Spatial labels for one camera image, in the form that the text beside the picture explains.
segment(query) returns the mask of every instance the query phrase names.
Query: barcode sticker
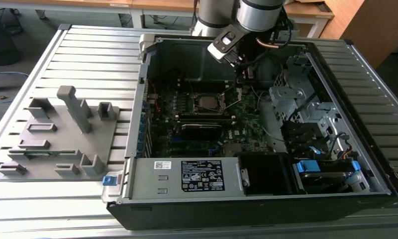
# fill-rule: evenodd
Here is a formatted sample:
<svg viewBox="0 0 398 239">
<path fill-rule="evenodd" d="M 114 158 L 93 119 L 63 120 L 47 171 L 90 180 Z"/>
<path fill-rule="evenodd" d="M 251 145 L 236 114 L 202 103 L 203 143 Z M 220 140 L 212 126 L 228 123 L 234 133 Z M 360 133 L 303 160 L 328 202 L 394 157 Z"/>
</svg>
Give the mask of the barcode sticker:
<svg viewBox="0 0 398 239">
<path fill-rule="evenodd" d="M 154 161 L 154 169 L 170 169 L 171 162 L 170 161 Z"/>
<path fill-rule="evenodd" d="M 127 4 L 109 4 L 110 6 L 127 7 Z"/>
</svg>

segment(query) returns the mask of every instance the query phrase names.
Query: warning label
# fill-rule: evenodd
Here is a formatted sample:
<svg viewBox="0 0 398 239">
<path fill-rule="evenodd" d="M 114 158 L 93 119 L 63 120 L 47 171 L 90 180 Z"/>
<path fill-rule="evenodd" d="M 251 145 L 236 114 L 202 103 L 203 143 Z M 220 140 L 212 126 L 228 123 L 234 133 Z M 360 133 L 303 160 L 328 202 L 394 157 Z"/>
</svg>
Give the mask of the warning label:
<svg viewBox="0 0 398 239">
<path fill-rule="evenodd" d="M 220 160 L 181 161 L 181 189 L 185 192 L 223 191 Z"/>
</svg>

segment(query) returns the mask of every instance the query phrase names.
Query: gray floor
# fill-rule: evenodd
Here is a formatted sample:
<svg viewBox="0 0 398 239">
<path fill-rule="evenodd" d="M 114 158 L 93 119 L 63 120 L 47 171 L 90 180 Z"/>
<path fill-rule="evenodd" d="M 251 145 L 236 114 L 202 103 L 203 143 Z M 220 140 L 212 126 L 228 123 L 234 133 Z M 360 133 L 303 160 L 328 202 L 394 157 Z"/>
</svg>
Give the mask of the gray floor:
<svg viewBox="0 0 398 239">
<path fill-rule="evenodd" d="M 45 15 L 47 19 L 39 20 L 34 10 L 19 9 L 19 13 L 18 20 L 23 28 L 23 33 L 13 36 L 13 41 L 22 52 L 22 59 L 9 66 L 1 66 L 0 72 L 19 71 L 30 73 L 61 23 L 113 27 L 121 27 L 122 23 L 123 27 L 131 27 L 130 16 L 123 14 L 46 11 Z M 145 16 L 145 25 L 147 28 L 157 29 L 189 29 L 191 18 L 178 17 L 175 22 L 174 20 L 175 17 L 167 16 L 159 19 L 159 24 L 153 24 L 151 17 Z M 0 96 L 7 97 L 6 100 L 13 99 L 22 84 L 23 76 L 0 75 Z M 0 104 L 0 119 L 7 107 L 9 103 Z"/>
</svg>

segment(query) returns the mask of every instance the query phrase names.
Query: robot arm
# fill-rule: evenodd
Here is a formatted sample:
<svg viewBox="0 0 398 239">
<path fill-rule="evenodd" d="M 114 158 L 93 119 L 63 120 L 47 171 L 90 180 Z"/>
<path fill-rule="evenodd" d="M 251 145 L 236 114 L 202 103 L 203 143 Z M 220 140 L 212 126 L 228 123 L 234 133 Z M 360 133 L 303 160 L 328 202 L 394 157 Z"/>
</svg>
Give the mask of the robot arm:
<svg viewBox="0 0 398 239">
<path fill-rule="evenodd" d="M 203 24 L 206 20 L 202 18 L 218 19 L 220 23 L 226 22 L 230 9 L 224 9 L 224 15 L 219 14 L 219 6 L 215 2 L 219 3 L 219 1 L 201 1 L 198 19 Z M 244 65 L 246 61 L 255 59 L 264 48 L 276 49 L 287 44 L 290 38 L 282 45 L 275 45 L 274 41 L 279 30 L 291 31 L 291 23 L 282 7 L 283 0 L 231 0 L 231 4 L 238 6 L 235 20 L 231 20 L 231 24 L 222 30 L 219 29 L 219 34 L 209 45 L 207 51 L 218 62 L 226 61 L 232 67 L 238 67 Z"/>
</svg>

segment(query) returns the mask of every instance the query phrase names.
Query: black cable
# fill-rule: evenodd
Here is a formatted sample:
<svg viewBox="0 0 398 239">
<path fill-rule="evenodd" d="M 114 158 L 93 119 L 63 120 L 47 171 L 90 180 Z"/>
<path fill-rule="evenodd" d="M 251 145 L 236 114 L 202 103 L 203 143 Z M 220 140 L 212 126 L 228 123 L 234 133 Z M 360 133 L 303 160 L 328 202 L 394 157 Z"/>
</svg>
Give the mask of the black cable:
<svg viewBox="0 0 398 239">
<path fill-rule="evenodd" d="M 262 57 L 263 57 L 268 52 L 270 52 L 270 50 L 266 49 L 266 50 L 264 50 L 264 51 L 263 51 L 263 52 L 254 58 L 252 61 L 248 61 L 248 62 L 244 62 L 244 63 L 239 64 L 238 67 L 247 67 L 247 66 L 252 65 L 254 63 L 256 63 L 256 62 L 262 59 Z"/>
<path fill-rule="evenodd" d="M 175 17 L 175 20 L 173 21 L 171 25 L 165 26 L 165 29 L 167 29 L 169 27 L 171 27 L 174 25 L 174 23 L 175 23 L 177 20 L 178 20 L 178 17 Z"/>
<path fill-rule="evenodd" d="M 287 121 L 291 120 L 292 116 L 307 106 L 307 104 L 311 102 L 311 100 L 314 99 L 314 97 L 316 96 L 316 93 L 314 92 L 310 97 L 304 100 L 304 102 L 302 103 L 302 105 L 299 105 L 299 107 L 292 111 L 292 113 L 290 114 Z"/>
<path fill-rule="evenodd" d="M 197 18 L 197 6 L 198 6 L 198 1 L 199 0 L 194 0 L 193 1 L 193 16 L 191 16 L 191 24 L 190 24 L 190 28 L 193 29 L 194 27 L 194 24 L 197 23 L 198 21 L 198 18 Z"/>
<path fill-rule="evenodd" d="M 290 40 L 291 40 L 291 23 L 290 23 L 290 20 L 288 20 L 288 18 L 287 18 L 287 13 L 286 13 L 286 10 L 284 10 L 283 7 L 282 7 L 282 9 L 280 9 L 280 14 L 282 14 L 282 17 L 284 18 L 284 19 L 283 19 L 283 22 L 284 22 L 284 24 L 286 24 L 286 26 L 287 26 L 288 37 L 287 37 L 286 42 L 278 47 L 278 49 L 286 47 L 287 44 L 290 43 Z"/>
<path fill-rule="evenodd" d="M 327 151 L 326 160 L 330 159 L 331 151 L 332 151 L 334 145 L 336 144 L 338 137 L 340 137 L 343 134 L 346 134 L 346 133 L 344 132 L 338 132 L 338 134 L 334 136 L 334 139 L 332 139 L 331 144 L 330 144 L 330 149 Z"/>
</svg>

